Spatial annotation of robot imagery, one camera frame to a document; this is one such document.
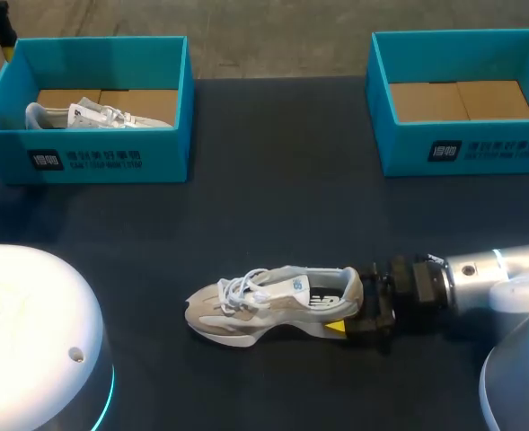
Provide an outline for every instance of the shoelace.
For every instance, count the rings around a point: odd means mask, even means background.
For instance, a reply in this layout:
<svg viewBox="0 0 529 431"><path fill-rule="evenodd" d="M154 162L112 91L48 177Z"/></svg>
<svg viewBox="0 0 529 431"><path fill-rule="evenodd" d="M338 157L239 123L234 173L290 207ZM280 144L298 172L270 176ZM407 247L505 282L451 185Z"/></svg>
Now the shoelace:
<svg viewBox="0 0 529 431"><path fill-rule="evenodd" d="M110 124L115 128L133 128L136 125L135 119L133 119L128 112L123 114L121 110L112 108L109 105L102 107L102 113L106 115L107 124ZM122 122L118 126L115 126L114 121L118 120L121 120Z"/></svg>
<svg viewBox="0 0 529 431"><path fill-rule="evenodd" d="M244 277L233 278L232 280L221 279L218 282L218 300L225 314L236 312L242 305L258 309L270 307L269 303L261 303L269 297L265 287L259 286L251 280L263 272L268 272L268 270L264 268L253 269ZM244 293L249 289L254 292L256 302L246 300Z"/></svg>

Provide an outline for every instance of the open box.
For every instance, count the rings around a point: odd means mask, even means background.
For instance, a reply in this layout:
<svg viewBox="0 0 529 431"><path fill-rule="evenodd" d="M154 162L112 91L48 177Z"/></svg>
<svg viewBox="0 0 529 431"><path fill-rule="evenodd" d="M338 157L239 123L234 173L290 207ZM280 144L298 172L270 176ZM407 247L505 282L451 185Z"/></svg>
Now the open box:
<svg viewBox="0 0 529 431"><path fill-rule="evenodd" d="M529 172L529 119L400 121L391 84L479 81L517 81L529 110L529 30L374 33L366 97L384 174ZM465 96L481 101L474 85Z"/></svg>
<svg viewBox="0 0 529 431"><path fill-rule="evenodd" d="M27 105L47 89L128 90L112 98L121 104L137 91L141 104L154 99L156 112L170 110L173 127L24 130ZM19 40L0 73L0 177L7 184L185 181L193 102L185 37Z"/></svg>

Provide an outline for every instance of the cardboard insert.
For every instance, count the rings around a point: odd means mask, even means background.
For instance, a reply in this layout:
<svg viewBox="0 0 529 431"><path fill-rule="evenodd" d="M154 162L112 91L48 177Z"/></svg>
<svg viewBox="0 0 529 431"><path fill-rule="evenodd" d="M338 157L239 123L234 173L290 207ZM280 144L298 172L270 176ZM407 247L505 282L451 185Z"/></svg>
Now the cardboard insert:
<svg viewBox="0 0 529 431"><path fill-rule="evenodd" d="M177 90L41 90L37 102L46 108L68 108L83 97L131 115L159 119L174 126Z"/></svg>
<svg viewBox="0 0 529 431"><path fill-rule="evenodd" d="M517 81L390 84L400 122L529 119Z"/></svg>

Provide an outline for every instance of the white sneaker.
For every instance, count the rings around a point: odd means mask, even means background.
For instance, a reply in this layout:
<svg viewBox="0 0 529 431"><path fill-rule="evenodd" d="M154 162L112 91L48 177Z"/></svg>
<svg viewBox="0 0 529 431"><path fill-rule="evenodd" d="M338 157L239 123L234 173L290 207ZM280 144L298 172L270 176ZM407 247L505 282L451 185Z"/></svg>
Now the white sneaker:
<svg viewBox="0 0 529 431"><path fill-rule="evenodd" d="M102 106L83 97L68 109L44 108L30 103L25 112L27 129L42 128L170 128L158 119L146 119L122 113L111 106Z"/></svg>
<svg viewBox="0 0 529 431"><path fill-rule="evenodd" d="M344 339L330 325L356 315L363 300L362 282L353 268L254 269L200 289L187 300L185 318L198 334L234 347L252 346L278 325Z"/></svg>

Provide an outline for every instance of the logo on box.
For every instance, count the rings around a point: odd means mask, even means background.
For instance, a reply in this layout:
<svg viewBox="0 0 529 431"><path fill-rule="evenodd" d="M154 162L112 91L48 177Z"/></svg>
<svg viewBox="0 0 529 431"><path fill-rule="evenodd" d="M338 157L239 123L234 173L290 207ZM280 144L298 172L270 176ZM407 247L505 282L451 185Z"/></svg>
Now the logo on box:
<svg viewBox="0 0 529 431"><path fill-rule="evenodd" d="M453 162L458 158L462 141L436 141L429 150L429 162Z"/></svg>
<svg viewBox="0 0 529 431"><path fill-rule="evenodd" d="M32 165L37 171L63 171L57 150L29 150Z"/></svg>

